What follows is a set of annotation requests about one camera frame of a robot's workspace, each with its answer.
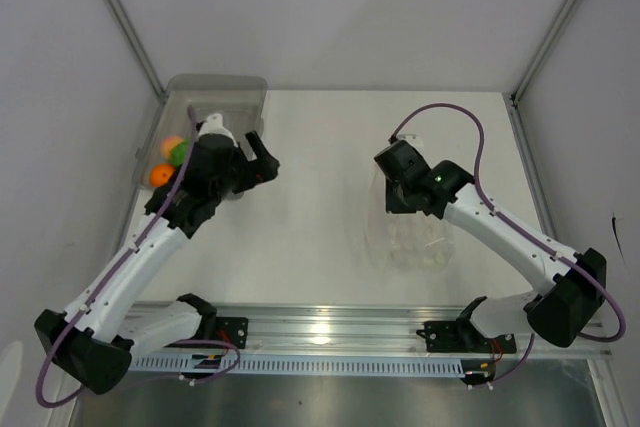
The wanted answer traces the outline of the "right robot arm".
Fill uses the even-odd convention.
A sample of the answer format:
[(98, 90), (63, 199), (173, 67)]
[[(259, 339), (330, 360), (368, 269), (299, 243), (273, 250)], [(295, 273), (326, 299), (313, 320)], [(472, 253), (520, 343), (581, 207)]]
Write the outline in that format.
[(458, 342), (479, 350), (506, 334), (536, 334), (569, 347), (604, 302), (606, 261), (593, 249), (580, 254), (513, 219), (477, 191), (475, 178), (452, 161), (428, 165), (397, 140), (374, 158), (385, 177), (386, 210), (422, 213), (470, 234), (529, 283), (526, 293), (474, 299), (456, 320)]

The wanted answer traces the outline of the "green plastic lettuce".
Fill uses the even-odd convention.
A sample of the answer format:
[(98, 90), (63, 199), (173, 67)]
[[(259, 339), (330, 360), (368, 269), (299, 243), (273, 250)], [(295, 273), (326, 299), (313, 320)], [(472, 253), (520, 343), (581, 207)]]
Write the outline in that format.
[(176, 168), (180, 167), (186, 160), (189, 148), (190, 142), (188, 140), (176, 144), (169, 152), (169, 163)]

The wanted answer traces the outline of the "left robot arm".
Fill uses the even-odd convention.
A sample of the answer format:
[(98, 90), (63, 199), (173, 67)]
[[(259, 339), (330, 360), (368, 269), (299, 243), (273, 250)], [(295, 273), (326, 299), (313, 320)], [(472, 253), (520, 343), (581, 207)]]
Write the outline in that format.
[(259, 134), (251, 131), (245, 138), (252, 158), (222, 133), (201, 132), (192, 139), (184, 162), (154, 190), (128, 243), (63, 311), (45, 309), (37, 317), (34, 328), (46, 352), (38, 395), (50, 365), (101, 395), (120, 383), (136, 359), (166, 346), (237, 348), (221, 336), (216, 307), (195, 294), (183, 294), (145, 319), (125, 318), (160, 268), (226, 197), (277, 177), (280, 163)]

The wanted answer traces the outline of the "clear zip top bag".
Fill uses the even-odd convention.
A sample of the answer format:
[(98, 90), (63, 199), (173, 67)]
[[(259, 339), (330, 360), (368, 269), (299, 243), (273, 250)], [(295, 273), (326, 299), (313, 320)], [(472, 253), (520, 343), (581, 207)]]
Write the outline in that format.
[(368, 258), (384, 272), (444, 271), (454, 256), (451, 229), (423, 213), (386, 211), (385, 178), (375, 167), (365, 216)]

